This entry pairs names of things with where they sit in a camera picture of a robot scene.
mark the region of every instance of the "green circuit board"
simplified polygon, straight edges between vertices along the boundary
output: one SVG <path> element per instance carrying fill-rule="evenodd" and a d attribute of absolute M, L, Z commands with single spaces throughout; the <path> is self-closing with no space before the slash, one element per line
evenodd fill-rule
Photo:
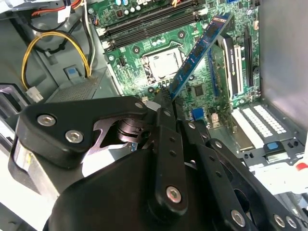
<path fill-rule="evenodd" d="M 129 14 L 127 17 L 136 17 L 141 12 L 144 13 L 157 6 L 166 5 L 168 2 L 152 2 L 152 4 L 148 4 L 149 8 L 142 5 L 139 12 Z M 95 10 L 94 15 L 99 17 L 98 28 L 100 28 L 125 20 L 125 16 L 118 18 L 116 12 L 119 9 L 124 11 L 132 6 L 136 7 L 136 5 L 136 0 L 129 1 L 127 6 L 118 6 L 114 0 L 105 0 L 90 7 Z M 235 45 L 244 46 L 244 28 L 245 26 L 249 27 L 252 38 L 253 66 L 259 66 L 259 34 L 258 28 L 255 26 L 255 23 L 258 22 L 258 8 L 250 9 L 250 0 L 238 0 L 233 3 L 227 3 L 225 0 L 204 1 L 203 4 L 200 4 L 200 9 L 206 12 L 207 18 L 204 20 L 105 53 L 118 82 L 118 88 L 121 89 L 123 95 L 134 95 L 144 101 L 152 100 L 160 88 L 167 87 L 173 78 L 173 75 L 166 74 L 168 73 L 167 70 L 174 71 L 176 62 L 179 62 L 179 57 L 182 60 L 185 59 L 199 36 L 202 35 L 204 28 L 217 13 L 231 12 L 234 14 L 234 25 L 228 30 L 228 34 L 233 38 Z M 169 54 L 161 55 L 165 51 L 169 51 Z M 193 79 L 186 84 L 180 97 L 184 99 L 184 111 L 187 119 L 192 119 L 192 109 L 203 108 L 204 118 L 207 122 L 210 122 L 211 114 L 217 113 L 222 125 L 232 127 L 231 109 L 259 99 L 259 73 L 255 73 L 253 76 L 254 86 L 249 87 L 246 83 L 245 60 L 243 59 L 244 92 L 230 98 L 228 96 L 226 70 L 223 66 L 223 50 L 214 45 L 212 56 L 213 69 L 217 79 L 219 79 L 219 83 L 217 83 L 220 91 L 219 96 L 214 94 L 209 59 L 204 57 L 195 70 Z M 149 68 L 157 68 L 155 71 L 159 77 L 151 79 L 148 73 Z"/>

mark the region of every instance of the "black pcie slot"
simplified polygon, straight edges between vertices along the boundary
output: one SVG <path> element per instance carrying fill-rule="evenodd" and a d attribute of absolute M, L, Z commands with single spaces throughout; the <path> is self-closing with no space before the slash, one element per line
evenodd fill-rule
<path fill-rule="evenodd" d="M 149 26 L 142 30 L 136 31 L 134 33 L 129 33 L 126 36 L 120 36 L 114 39 L 111 43 L 113 47 L 111 49 L 116 49 L 119 47 L 124 47 L 138 41 L 151 38 L 153 36 L 159 35 L 161 33 L 179 28 L 181 26 L 188 25 L 197 20 L 196 16 L 193 13 L 189 15 L 184 15 L 175 19 L 166 20 L 161 22 L 159 25 Z"/>
<path fill-rule="evenodd" d="M 106 34 L 104 35 L 104 37 L 106 38 L 114 34 L 127 31 L 129 29 L 133 29 L 137 26 L 141 26 L 142 24 L 149 23 L 153 20 L 163 18 L 165 16 L 168 16 L 168 15 L 171 15 L 177 12 L 184 11 L 186 9 L 191 8 L 192 6 L 197 6 L 197 5 L 198 5 L 198 1 L 196 0 L 186 0 L 184 2 L 179 3 L 177 7 L 168 6 L 165 9 L 158 10 L 152 13 L 147 13 L 144 16 L 137 17 L 135 19 L 129 20 L 128 22 L 126 21 L 124 23 L 121 23 L 120 25 L 116 25 L 114 27 L 109 26 L 106 28 Z"/>
<path fill-rule="evenodd" d="M 246 79 L 248 86 L 254 85 L 253 64 L 252 64 L 252 43 L 249 28 L 246 26 L 244 30 L 244 48 L 246 62 Z"/>

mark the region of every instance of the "red wire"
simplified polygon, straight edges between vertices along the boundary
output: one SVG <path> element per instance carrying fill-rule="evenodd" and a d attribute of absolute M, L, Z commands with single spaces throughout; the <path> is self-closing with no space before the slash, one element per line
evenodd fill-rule
<path fill-rule="evenodd" d="M 76 4 L 79 3 L 80 0 L 76 0 L 72 3 L 72 7 L 74 7 Z M 58 8 L 55 8 L 55 9 L 45 9 L 45 10 L 39 10 L 39 11 L 34 11 L 31 16 L 35 16 L 35 15 L 38 15 L 40 13 L 48 13 L 48 12 L 58 12 L 60 10 L 63 10 L 65 9 L 65 6 L 62 6 L 62 7 L 58 7 Z"/>

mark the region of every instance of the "sticker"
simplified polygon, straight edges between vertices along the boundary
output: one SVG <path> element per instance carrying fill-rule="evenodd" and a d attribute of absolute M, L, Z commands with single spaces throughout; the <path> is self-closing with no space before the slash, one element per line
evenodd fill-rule
<path fill-rule="evenodd" d="M 71 14 L 71 6 L 65 7 L 63 10 L 58 11 L 58 23 L 64 22 Z"/>

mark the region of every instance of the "yellow cable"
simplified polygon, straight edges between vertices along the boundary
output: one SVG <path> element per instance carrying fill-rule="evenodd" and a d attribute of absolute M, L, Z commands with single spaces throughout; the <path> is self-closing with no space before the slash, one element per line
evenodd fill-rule
<path fill-rule="evenodd" d="M 77 9 L 79 6 L 81 6 L 82 5 L 82 3 L 83 3 L 83 0 L 82 1 L 80 1 L 80 3 L 74 8 L 74 10 L 75 9 Z"/>
<path fill-rule="evenodd" d="M 21 70 L 21 79 L 22 79 L 22 83 L 23 83 L 23 86 L 28 90 L 28 87 L 26 85 L 26 80 L 25 80 L 25 71 L 26 71 L 26 63 L 27 63 L 27 60 L 29 58 L 29 55 L 34 47 L 34 45 L 43 37 L 47 37 L 47 36 L 59 36 L 59 37 L 62 37 L 62 38 L 65 38 L 67 39 L 68 41 L 70 41 L 73 46 L 76 48 L 76 50 L 78 51 L 78 53 L 80 54 L 81 56 L 81 59 L 82 59 L 82 62 L 84 63 L 85 65 L 85 68 L 86 68 L 86 72 L 87 72 L 87 75 L 88 77 L 90 77 L 90 74 L 91 74 L 91 71 L 90 71 L 90 67 L 89 67 L 89 64 L 88 64 L 88 61 L 87 61 L 87 58 L 86 56 L 84 55 L 84 53 L 82 52 L 81 48 L 69 37 L 67 36 L 66 34 L 63 34 L 61 32 L 58 32 L 58 31 L 52 31 L 52 32 L 45 32 L 45 33 L 42 33 L 40 34 L 38 37 L 35 37 L 31 43 L 29 44 L 26 52 L 25 52 L 25 55 L 24 55 L 24 59 L 23 59 L 23 64 L 22 64 L 22 70 Z"/>

